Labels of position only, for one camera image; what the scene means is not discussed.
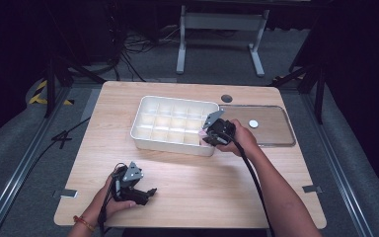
metal frame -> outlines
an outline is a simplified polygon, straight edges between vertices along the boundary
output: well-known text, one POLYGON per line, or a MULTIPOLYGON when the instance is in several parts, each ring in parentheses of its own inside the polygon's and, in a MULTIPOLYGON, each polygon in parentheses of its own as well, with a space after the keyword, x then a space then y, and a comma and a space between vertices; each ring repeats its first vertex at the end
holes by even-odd
POLYGON ((186 29, 217 29, 258 32, 255 43, 250 43, 248 47, 257 75, 264 77, 265 73, 258 55, 258 48, 264 34, 268 13, 269 10, 264 10, 261 15, 188 13, 186 6, 183 5, 181 7, 181 40, 178 51, 177 73, 184 73, 187 49, 186 29))

container compartment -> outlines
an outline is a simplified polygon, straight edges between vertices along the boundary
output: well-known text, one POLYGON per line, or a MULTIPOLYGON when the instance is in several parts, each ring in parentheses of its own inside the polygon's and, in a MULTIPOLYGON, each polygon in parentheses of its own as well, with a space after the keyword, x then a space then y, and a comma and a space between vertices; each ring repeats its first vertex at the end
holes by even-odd
POLYGON ((218 110, 211 102, 146 96, 130 135, 140 149, 211 156, 214 147, 200 145, 198 132, 207 115, 218 110))

wooden tabletop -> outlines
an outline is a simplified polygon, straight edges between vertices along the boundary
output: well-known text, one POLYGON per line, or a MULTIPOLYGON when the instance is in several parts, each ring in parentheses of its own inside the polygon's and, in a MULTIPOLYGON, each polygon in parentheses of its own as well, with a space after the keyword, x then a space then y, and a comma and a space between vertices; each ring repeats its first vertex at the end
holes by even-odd
MULTIPOLYGON (((125 210, 106 225, 117 227, 267 228, 253 179, 239 157, 218 150, 211 157, 185 155, 135 147, 130 130, 144 96, 161 96, 230 105, 271 105, 285 109, 279 91, 270 87, 218 86, 174 83, 107 82, 95 106, 66 189, 76 198, 63 197, 54 215, 58 225, 73 225, 117 163, 134 161, 144 178, 141 191, 157 188, 146 205, 125 210)), ((326 218, 312 185, 298 143, 263 148, 281 175, 300 195, 318 228, 326 218)))

glass tray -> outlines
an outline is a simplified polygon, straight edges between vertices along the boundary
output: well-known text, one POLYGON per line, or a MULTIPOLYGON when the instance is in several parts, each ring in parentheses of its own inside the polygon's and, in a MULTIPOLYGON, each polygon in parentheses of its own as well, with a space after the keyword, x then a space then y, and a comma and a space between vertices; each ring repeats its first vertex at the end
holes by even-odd
POLYGON ((285 110, 279 106, 220 105, 225 113, 222 119, 237 119, 248 128, 257 139, 259 146, 294 146, 293 130, 285 110), (249 121, 258 122, 258 127, 250 127, 249 121))

orange bracelet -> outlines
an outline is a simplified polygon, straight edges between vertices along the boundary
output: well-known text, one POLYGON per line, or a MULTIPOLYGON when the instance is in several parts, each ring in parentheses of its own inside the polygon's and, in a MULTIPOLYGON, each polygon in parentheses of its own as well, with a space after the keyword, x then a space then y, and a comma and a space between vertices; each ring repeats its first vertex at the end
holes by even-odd
POLYGON ((81 222, 82 224, 84 224, 89 230, 91 230, 91 232, 94 232, 95 231, 95 228, 92 227, 90 224, 88 224, 88 222, 86 222, 82 216, 81 217, 78 217, 77 215, 73 216, 73 220, 76 222, 81 222))

